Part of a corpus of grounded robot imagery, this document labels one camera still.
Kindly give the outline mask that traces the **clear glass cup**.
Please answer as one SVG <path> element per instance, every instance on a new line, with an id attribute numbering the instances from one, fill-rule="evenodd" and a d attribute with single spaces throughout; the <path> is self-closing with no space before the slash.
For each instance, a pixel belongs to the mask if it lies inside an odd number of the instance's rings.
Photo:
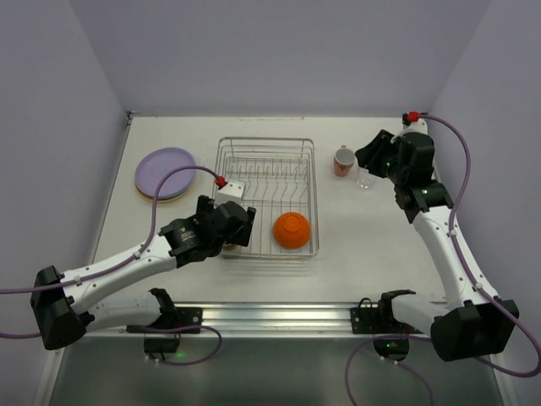
<path id="1" fill-rule="evenodd" d="M 370 189 L 376 180 L 377 178 L 368 169 L 358 167 L 356 183 L 360 189 Z"/>

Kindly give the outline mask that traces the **white brown cup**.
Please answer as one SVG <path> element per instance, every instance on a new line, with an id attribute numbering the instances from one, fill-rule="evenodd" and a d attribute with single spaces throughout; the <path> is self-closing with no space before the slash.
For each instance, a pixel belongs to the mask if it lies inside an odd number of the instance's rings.
<path id="1" fill-rule="evenodd" d="M 225 252 L 236 252 L 240 250 L 240 246 L 237 244 L 225 244 L 222 250 Z"/>

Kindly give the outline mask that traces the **pink mug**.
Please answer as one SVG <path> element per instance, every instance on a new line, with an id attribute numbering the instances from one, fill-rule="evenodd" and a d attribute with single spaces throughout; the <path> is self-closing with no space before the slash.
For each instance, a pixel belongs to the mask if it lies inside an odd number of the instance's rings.
<path id="1" fill-rule="evenodd" d="M 336 152 L 333 158 L 333 168 L 334 174 L 337 177 L 346 177 L 354 163 L 356 162 L 356 157 L 354 152 L 347 148 L 345 145 L 342 145 Z"/>

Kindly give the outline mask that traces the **tan plastic plate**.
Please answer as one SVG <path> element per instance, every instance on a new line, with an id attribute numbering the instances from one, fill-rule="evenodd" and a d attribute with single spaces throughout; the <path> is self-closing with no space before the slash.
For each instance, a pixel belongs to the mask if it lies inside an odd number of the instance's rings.
<path id="1" fill-rule="evenodd" d="M 154 196 L 151 196 L 151 195 L 147 195 L 145 194 L 144 192 L 142 192 L 141 190 L 137 189 L 137 193 L 145 200 L 149 201 L 149 202 L 152 202 L 154 200 Z M 181 197 L 183 197 L 183 195 L 185 195 L 185 192 L 183 193 L 180 193 L 180 194 L 176 194 L 176 195 L 173 195 L 173 196 L 170 196 L 170 197 L 167 197 L 167 198 L 157 198 L 157 203 L 158 204 L 165 204 L 165 203 L 169 203 L 169 202 L 173 202 L 175 200 L 178 200 L 180 199 Z"/>

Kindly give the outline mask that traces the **orange bowl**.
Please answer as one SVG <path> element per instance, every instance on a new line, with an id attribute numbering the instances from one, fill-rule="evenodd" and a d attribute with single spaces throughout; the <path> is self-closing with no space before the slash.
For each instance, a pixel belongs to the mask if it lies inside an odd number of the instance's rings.
<path id="1" fill-rule="evenodd" d="M 282 248 L 300 249 L 309 242 L 311 227 L 305 216 L 290 211 L 276 219 L 272 227 L 272 235 Z"/>

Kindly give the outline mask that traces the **purple plate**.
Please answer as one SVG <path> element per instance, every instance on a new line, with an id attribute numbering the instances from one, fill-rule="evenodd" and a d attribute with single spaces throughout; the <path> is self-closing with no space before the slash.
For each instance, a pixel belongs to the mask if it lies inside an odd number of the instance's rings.
<path id="1" fill-rule="evenodd" d="M 160 181 L 173 169 L 191 167 L 196 164 L 191 153 L 178 147 L 167 147 L 151 152 L 135 169 L 136 188 L 152 198 Z M 193 182 L 194 169 L 173 174 L 161 187 L 158 199 L 170 200 L 182 194 Z"/>

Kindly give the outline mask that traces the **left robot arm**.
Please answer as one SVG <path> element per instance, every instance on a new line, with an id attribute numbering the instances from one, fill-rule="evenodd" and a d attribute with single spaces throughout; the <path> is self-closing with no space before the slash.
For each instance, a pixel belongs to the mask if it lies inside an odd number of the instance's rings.
<path id="1" fill-rule="evenodd" d="M 30 297 L 45 349 L 65 348 L 86 333 L 116 326 L 130 332 L 172 332 L 180 327 L 164 288 L 122 299 L 117 293 L 163 272 L 219 255 L 227 244 L 248 246 L 256 210 L 234 201 L 198 198 L 196 212 L 154 233 L 143 244 L 87 267 L 40 270 Z"/>

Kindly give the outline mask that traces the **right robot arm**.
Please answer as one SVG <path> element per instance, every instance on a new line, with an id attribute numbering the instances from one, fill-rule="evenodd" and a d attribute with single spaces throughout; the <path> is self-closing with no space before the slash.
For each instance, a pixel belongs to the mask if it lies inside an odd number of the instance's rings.
<path id="1" fill-rule="evenodd" d="M 406 132 L 398 137 L 382 129 L 356 151 L 358 165 L 394 185 L 395 199 L 425 243 L 442 281 L 445 306 L 432 304 L 411 290 L 383 293 L 377 321 L 401 323 L 430 337 L 444 361 L 499 354 L 514 330 L 516 303 L 503 300 L 480 271 L 450 219 L 454 203 L 434 178 L 434 142 L 427 134 Z"/>

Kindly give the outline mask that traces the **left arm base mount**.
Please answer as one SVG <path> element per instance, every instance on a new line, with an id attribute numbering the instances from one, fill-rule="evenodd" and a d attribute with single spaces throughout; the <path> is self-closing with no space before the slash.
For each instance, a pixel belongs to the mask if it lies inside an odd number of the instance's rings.
<path id="1" fill-rule="evenodd" d="M 201 325 L 203 310 L 200 307 L 177 307 L 163 288 L 153 288 L 150 290 L 150 294 L 157 300 L 159 305 L 159 317 L 150 324 L 150 328 L 164 330 Z M 164 360 L 167 355 L 177 352 L 180 338 L 179 333 L 163 338 L 145 338 L 143 350 L 146 354 Z"/>

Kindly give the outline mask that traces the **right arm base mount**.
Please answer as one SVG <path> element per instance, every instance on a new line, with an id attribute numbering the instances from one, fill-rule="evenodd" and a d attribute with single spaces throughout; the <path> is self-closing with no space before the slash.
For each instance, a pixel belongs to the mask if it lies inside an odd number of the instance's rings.
<path id="1" fill-rule="evenodd" d="M 409 289 L 386 292 L 377 302 L 368 297 L 362 298 L 349 310 L 352 334 L 401 336 L 418 333 L 418 330 L 408 324 L 397 321 L 391 313 L 391 300 L 405 294 L 414 292 Z M 407 338 L 380 338 L 373 342 L 373 346 L 379 356 L 393 361 L 404 360 L 410 349 Z"/>

